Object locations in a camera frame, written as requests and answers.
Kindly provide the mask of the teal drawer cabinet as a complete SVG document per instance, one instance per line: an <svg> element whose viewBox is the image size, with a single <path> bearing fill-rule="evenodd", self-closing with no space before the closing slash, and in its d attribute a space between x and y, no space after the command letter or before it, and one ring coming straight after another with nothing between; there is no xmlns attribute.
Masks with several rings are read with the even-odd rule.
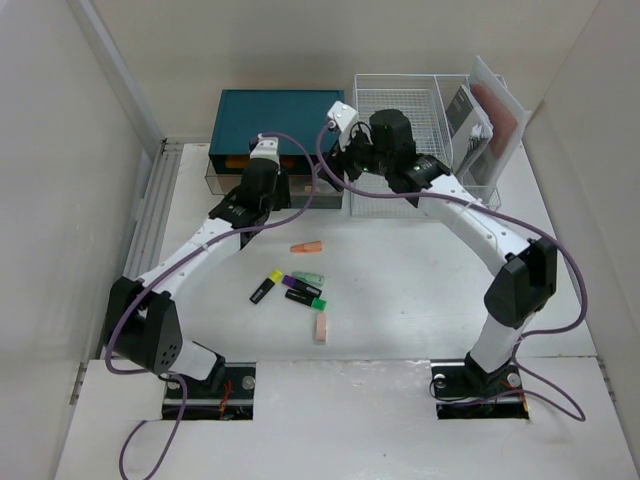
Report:
<svg viewBox="0 0 640 480"><path fill-rule="evenodd" d="M279 152L289 178L291 206L302 207L311 191L311 170L304 154L315 154L316 137L327 111L344 100L342 89L223 90L205 174L211 193L225 195L239 185L250 142L258 134L280 132L301 144L296 147L281 140Z"/></svg>

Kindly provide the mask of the Canon setup guide booklet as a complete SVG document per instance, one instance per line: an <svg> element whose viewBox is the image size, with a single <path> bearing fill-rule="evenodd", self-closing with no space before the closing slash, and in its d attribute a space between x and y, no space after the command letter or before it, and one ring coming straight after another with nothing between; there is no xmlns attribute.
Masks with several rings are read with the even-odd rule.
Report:
<svg viewBox="0 0 640 480"><path fill-rule="evenodd" d="M493 125L488 114L465 85L458 88L445 114L453 150L451 171L460 178L492 140Z"/></svg>

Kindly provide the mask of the clear mesh zip pouch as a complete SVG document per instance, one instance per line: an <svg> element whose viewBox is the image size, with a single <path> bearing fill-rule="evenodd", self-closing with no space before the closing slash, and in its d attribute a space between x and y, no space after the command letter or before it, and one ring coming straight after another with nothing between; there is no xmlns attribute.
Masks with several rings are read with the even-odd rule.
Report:
<svg viewBox="0 0 640 480"><path fill-rule="evenodd" d="M532 112L520 104L480 56L474 60L468 83L493 128L489 144L470 172L479 186L492 190L520 144Z"/></svg>

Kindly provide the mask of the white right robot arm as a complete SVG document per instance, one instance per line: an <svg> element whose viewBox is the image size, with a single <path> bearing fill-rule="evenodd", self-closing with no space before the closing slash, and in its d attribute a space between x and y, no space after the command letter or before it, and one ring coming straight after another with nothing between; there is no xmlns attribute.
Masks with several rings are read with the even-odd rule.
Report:
<svg viewBox="0 0 640 480"><path fill-rule="evenodd" d="M487 318L480 336L466 354L465 386L477 394L495 387L525 327L556 292L558 246L539 233L527 239L509 229L511 218L483 207L432 155L416 151L408 119L387 109L361 128L357 110L337 101L327 113L324 132L337 141L328 153L317 154L320 175L338 191L352 186L363 173L383 177L387 199L408 201L444 225L470 248L493 277L483 302Z"/></svg>

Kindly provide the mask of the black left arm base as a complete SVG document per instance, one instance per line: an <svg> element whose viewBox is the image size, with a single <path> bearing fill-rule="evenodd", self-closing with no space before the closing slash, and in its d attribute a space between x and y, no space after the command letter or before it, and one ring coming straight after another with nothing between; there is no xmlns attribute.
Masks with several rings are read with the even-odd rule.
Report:
<svg viewBox="0 0 640 480"><path fill-rule="evenodd" d="M252 420L256 387L255 363L227 363L221 383L215 391L204 381L183 376L187 401L185 421Z"/></svg>

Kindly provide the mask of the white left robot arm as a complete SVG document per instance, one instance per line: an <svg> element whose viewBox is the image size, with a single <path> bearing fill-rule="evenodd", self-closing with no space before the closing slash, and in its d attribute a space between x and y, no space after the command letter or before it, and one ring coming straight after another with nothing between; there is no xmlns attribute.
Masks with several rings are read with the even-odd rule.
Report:
<svg viewBox="0 0 640 480"><path fill-rule="evenodd" d="M178 374L201 396L223 387L224 357L187 339L179 314L225 259L257 235L279 202L285 175L280 163L251 159L241 182L223 197L203 224L164 263L111 287L104 324L107 351L157 376Z"/></svg>

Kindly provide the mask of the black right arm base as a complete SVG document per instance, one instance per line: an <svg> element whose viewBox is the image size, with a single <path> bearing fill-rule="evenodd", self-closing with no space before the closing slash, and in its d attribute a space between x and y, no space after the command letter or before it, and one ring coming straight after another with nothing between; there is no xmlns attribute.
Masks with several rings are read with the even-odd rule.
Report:
<svg viewBox="0 0 640 480"><path fill-rule="evenodd" d="M433 361L430 371L439 420L529 419L520 372L512 364L488 381L475 380L462 359Z"/></svg>

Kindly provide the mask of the orange transparent stapler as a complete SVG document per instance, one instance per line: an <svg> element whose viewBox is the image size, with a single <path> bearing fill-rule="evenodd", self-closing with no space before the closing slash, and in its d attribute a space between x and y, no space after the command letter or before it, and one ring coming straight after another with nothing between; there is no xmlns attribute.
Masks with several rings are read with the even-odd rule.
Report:
<svg viewBox="0 0 640 480"><path fill-rule="evenodd" d="M290 252L294 254L319 253L322 250L323 243L321 241L305 242L290 247Z"/></svg>

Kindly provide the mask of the black yellow highlighter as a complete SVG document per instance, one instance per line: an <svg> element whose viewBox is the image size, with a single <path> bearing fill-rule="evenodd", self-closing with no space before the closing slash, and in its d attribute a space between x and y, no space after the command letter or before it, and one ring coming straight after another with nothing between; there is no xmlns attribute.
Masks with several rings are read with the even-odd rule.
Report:
<svg viewBox="0 0 640 480"><path fill-rule="evenodd" d="M260 303L261 300L271 291L271 289L283 279L283 277L284 273L282 271L274 269L252 293L249 298L250 302L254 305Z"/></svg>

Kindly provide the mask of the black purple highlighter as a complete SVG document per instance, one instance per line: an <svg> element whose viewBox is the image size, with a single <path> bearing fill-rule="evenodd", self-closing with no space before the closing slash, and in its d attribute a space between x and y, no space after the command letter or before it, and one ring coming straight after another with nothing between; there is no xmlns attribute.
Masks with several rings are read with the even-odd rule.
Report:
<svg viewBox="0 0 640 480"><path fill-rule="evenodd" d="M293 289L300 293L304 293L314 298L319 298L322 294L321 289L289 275L285 275L281 280L281 283L290 289Z"/></svg>

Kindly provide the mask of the black green highlighter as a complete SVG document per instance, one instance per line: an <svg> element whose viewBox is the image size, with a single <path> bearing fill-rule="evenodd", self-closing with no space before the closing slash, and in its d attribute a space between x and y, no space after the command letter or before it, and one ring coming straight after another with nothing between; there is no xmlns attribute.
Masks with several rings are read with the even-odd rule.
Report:
<svg viewBox="0 0 640 480"><path fill-rule="evenodd" d="M303 293L294 289L288 289L285 293L285 297L298 304L310 307L319 312L324 312L327 302L319 297L314 297L310 294Z"/></svg>

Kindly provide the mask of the pink eraser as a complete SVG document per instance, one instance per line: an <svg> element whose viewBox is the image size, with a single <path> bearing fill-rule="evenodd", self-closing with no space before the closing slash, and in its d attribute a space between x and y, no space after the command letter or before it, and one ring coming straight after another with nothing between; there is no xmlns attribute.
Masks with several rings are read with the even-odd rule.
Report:
<svg viewBox="0 0 640 480"><path fill-rule="evenodd" d="M314 327L314 342L317 344L325 344L327 342L328 322L325 313L316 315Z"/></svg>

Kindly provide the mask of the aluminium rail frame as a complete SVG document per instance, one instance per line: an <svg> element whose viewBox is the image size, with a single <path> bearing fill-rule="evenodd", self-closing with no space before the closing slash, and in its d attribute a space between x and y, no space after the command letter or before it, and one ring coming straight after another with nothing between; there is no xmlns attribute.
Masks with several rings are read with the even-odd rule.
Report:
<svg viewBox="0 0 640 480"><path fill-rule="evenodd" d="M132 240L124 247L124 271L135 278L168 258L196 231L218 200L205 180L207 143L164 141L142 198L133 209Z"/></svg>

